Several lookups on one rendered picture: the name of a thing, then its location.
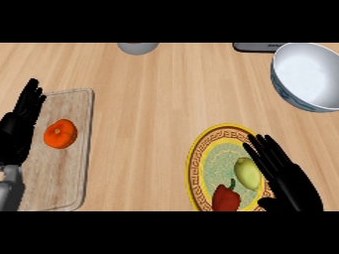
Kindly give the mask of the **yellow patterned plate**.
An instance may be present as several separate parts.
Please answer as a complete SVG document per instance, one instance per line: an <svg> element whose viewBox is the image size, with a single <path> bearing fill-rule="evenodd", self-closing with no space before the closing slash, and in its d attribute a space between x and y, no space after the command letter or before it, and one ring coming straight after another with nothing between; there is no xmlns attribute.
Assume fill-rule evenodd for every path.
<svg viewBox="0 0 339 254"><path fill-rule="evenodd" d="M188 155L186 184L188 195L194 209L213 211L213 197L219 185L234 188L241 197L238 211L263 211L257 201L263 197L274 197L274 192L265 177L251 190L241 183L235 165L241 158L248 158L250 153L244 143L251 143L250 135L256 132L238 124L213 126L194 142Z"/></svg>

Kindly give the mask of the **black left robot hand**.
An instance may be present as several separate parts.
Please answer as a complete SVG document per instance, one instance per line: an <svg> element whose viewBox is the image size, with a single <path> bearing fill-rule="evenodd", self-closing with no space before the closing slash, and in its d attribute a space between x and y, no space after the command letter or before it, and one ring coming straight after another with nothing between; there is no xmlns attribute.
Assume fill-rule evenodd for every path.
<svg viewBox="0 0 339 254"><path fill-rule="evenodd" d="M36 124L48 96L40 82L31 78L21 92L15 109L0 120L0 168L27 161Z"/></svg>

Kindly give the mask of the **orange tangerine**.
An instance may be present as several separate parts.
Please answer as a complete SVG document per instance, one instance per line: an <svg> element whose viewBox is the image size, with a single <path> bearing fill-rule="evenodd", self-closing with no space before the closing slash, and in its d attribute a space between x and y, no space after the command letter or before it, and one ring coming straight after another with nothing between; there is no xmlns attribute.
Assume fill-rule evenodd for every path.
<svg viewBox="0 0 339 254"><path fill-rule="evenodd" d="M45 142L55 149L67 149L79 137L79 128L68 119L61 119L45 132Z"/></svg>

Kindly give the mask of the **grey round cup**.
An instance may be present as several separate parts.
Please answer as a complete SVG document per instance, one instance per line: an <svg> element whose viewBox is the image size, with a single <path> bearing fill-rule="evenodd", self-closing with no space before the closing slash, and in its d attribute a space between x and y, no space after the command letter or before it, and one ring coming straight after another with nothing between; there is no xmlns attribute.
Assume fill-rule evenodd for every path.
<svg viewBox="0 0 339 254"><path fill-rule="evenodd" d="M119 47L127 54L141 56L157 49L158 43L119 43Z"/></svg>

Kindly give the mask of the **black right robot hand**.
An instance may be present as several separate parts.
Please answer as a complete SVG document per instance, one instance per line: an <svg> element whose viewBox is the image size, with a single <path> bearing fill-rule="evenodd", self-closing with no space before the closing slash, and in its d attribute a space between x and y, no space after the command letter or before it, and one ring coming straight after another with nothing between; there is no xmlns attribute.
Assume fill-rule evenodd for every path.
<svg viewBox="0 0 339 254"><path fill-rule="evenodd" d="M259 206L275 212L322 211L324 202L315 184L274 138L257 134L250 135L250 140L244 147L274 192L274 197L259 200Z"/></svg>

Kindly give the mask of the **dark grey flat appliance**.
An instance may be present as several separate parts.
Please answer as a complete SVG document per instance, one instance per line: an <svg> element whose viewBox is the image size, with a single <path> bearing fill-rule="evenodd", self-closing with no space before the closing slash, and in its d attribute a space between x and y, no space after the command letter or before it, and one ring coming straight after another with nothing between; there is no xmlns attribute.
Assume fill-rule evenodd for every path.
<svg viewBox="0 0 339 254"><path fill-rule="evenodd" d="M284 43L234 43L234 48L243 53L275 53Z"/></svg>

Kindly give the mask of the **white bowl with blue pattern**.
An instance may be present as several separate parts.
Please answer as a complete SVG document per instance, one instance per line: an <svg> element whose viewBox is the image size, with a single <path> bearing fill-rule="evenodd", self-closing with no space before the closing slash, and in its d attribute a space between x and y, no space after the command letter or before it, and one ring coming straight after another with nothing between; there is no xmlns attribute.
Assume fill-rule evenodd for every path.
<svg viewBox="0 0 339 254"><path fill-rule="evenodd" d="M313 43L288 43L275 52L271 80L282 99L310 112L339 111L339 55Z"/></svg>

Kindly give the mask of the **red bell pepper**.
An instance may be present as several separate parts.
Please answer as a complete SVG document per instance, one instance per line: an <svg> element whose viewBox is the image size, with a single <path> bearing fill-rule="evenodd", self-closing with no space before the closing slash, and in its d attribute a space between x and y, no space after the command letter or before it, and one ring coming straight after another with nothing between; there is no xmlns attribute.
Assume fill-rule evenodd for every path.
<svg viewBox="0 0 339 254"><path fill-rule="evenodd" d="M226 187L219 185L213 196L213 210L214 211L237 211L241 207L243 198L235 192L237 181Z"/></svg>

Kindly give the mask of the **pale wooden cutting board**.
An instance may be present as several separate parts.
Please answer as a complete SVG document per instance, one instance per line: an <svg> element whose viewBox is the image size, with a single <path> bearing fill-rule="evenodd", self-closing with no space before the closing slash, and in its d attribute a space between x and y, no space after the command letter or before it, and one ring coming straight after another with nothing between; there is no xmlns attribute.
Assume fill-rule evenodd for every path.
<svg viewBox="0 0 339 254"><path fill-rule="evenodd" d="M73 211L85 204L93 98L90 88L48 93L30 157L23 165L27 189L21 211ZM79 136L68 148L57 149L46 144L45 134L62 119L74 122Z"/></svg>

